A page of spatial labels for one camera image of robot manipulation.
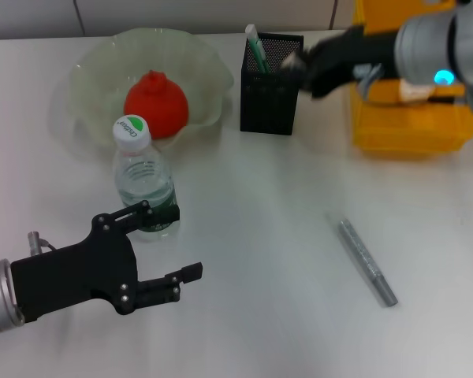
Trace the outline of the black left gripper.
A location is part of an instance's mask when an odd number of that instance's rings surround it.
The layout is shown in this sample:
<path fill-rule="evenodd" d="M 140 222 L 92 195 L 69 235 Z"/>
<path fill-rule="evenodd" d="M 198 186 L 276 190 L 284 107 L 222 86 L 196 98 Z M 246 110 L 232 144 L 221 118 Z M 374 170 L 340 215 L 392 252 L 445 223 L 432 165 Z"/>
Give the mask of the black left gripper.
<path fill-rule="evenodd" d="M 25 321 L 92 299 L 107 301 L 120 315 L 135 310 L 135 299 L 137 309 L 178 302 L 181 285 L 202 278 L 203 264 L 138 283 L 136 256 L 127 234 L 152 232 L 179 220 L 178 205 L 153 209 L 148 201 L 138 202 L 95 216 L 89 235 L 77 244 L 13 262 L 13 286 Z"/>

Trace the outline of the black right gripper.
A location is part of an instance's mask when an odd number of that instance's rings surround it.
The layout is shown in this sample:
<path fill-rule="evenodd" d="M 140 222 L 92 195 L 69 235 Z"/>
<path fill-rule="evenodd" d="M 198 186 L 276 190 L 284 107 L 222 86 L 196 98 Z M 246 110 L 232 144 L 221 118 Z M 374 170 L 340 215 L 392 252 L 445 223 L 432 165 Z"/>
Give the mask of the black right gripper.
<path fill-rule="evenodd" d="M 300 54 L 307 66 L 304 91 L 312 98 L 324 98 L 337 87 L 356 81 L 352 72 L 357 65 L 380 65 L 384 80 L 398 79 L 394 53 L 397 34 L 397 29 L 366 34 L 364 26 L 358 25 L 319 40 Z"/>

